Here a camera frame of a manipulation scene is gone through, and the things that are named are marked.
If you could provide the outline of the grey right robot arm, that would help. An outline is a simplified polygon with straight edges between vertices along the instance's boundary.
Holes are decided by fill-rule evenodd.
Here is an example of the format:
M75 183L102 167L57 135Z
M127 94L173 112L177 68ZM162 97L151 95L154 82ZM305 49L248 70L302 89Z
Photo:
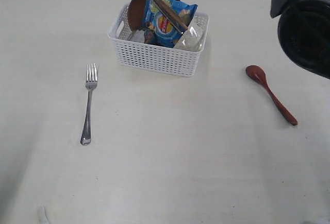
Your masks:
M161 0L150 1L179 35L196 39L200 34L173 7ZM303 69L329 78L329 0L271 0L270 16L280 17L278 40L287 57Z

